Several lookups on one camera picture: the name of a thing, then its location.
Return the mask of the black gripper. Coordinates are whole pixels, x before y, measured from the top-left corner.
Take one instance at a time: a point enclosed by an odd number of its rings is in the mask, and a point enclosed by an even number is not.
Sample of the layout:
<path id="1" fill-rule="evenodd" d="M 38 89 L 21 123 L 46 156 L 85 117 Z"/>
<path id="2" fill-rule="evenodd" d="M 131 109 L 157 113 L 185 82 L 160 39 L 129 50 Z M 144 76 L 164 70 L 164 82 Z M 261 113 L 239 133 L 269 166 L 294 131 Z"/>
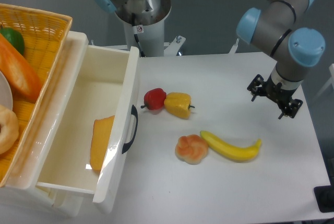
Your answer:
<path id="1" fill-rule="evenodd" d="M 297 88 L 298 82 L 285 80 L 277 74 L 271 74 L 266 82 L 260 74 L 257 74 L 248 85 L 247 90 L 252 95 L 252 102 L 257 97 L 264 95 L 275 102 L 281 110 L 278 119 L 284 116 L 293 119 L 303 105 L 302 100 L 292 98 Z"/>

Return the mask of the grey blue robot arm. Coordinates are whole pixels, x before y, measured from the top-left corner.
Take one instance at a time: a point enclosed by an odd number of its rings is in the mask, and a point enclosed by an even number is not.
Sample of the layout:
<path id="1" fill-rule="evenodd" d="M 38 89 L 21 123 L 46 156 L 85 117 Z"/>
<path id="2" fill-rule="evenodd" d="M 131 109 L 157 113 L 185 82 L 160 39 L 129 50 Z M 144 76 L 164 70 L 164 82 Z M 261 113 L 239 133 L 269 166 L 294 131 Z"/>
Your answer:
<path id="1" fill-rule="evenodd" d="M 249 9 L 236 28 L 240 39 L 276 61 L 268 79 L 257 75 L 247 89 L 254 99 L 266 97 L 277 104 L 281 116 L 294 118 L 303 102 L 292 96 L 318 64 L 326 43 L 315 29 L 292 29 L 314 0 L 268 1 L 270 4 L 264 11 Z"/>

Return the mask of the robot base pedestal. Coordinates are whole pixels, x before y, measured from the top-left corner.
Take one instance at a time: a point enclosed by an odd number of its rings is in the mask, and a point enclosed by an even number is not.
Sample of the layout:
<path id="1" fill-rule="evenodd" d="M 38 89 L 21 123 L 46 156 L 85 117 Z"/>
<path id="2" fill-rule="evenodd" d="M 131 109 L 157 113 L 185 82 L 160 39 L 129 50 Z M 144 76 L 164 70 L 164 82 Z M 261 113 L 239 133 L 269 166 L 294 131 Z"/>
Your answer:
<path id="1" fill-rule="evenodd" d="M 176 36 L 165 45 L 165 20 L 171 0 L 94 0 L 106 13 L 115 14 L 123 23 L 128 48 L 137 47 L 141 57 L 178 56 L 185 43 Z"/>

